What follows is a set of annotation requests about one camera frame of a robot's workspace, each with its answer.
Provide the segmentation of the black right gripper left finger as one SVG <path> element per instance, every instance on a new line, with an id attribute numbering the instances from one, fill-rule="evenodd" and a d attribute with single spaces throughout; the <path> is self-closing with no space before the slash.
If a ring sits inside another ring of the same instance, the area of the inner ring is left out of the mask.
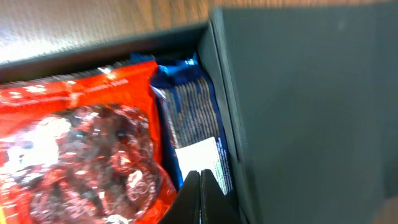
<path id="1" fill-rule="evenodd" d="M 172 206 L 158 224 L 200 223 L 200 174 L 192 170 L 186 176 Z"/>

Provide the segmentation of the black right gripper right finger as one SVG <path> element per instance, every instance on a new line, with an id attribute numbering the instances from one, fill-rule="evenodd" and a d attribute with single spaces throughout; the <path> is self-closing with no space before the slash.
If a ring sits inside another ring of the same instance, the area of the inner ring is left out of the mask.
<path id="1" fill-rule="evenodd" d="M 213 173 L 209 169 L 200 174 L 201 222 L 203 224 L 241 224 Z"/>

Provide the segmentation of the dark blue candy bar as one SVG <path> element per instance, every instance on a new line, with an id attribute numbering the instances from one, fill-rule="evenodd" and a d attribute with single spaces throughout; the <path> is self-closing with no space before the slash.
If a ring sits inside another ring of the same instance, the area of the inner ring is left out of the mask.
<path id="1" fill-rule="evenodd" d="M 191 170 L 209 169 L 223 194 L 232 194 L 228 145 L 215 89 L 197 61 L 159 66 L 150 87 L 165 136 L 165 163 L 176 187 L 182 187 Z"/>

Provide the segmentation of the red snack bag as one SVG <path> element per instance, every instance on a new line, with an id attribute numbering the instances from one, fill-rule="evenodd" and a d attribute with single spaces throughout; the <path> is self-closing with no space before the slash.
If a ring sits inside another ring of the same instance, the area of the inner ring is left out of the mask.
<path id="1" fill-rule="evenodd" d="M 1 86 L 2 223 L 158 223 L 162 168 L 153 60 Z"/>

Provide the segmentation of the black gift box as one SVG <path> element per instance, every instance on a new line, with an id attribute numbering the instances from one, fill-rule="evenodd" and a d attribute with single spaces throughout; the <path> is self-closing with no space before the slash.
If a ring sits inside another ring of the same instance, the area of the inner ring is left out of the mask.
<path id="1" fill-rule="evenodd" d="M 202 24 L 1 50 L 1 86 L 195 58 L 211 80 L 241 223 L 371 223 L 397 195 L 397 3 L 216 10 Z"/>

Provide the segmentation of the blue Oreo cookie pack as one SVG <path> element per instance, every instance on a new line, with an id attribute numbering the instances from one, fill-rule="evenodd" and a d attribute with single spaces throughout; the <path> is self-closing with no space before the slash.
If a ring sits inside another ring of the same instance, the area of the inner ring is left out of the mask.
<path id="1" fill-rule="evenodd" d="M 160 73 L 165 73 L 166 75 L 172 75 L 183 69 L 199 65 L 198 61 L 195 58 L 188 58 L 185 60 L 180 60 L 180 59 L 174 60 L 174 59 L 155 57 L 154 55 L 144 55 L 139 53 L 131 53 L 129 56 L 129 61 L 132 64 L 155 61 L 156 64 L 158 65 L 158 71 Z"/>

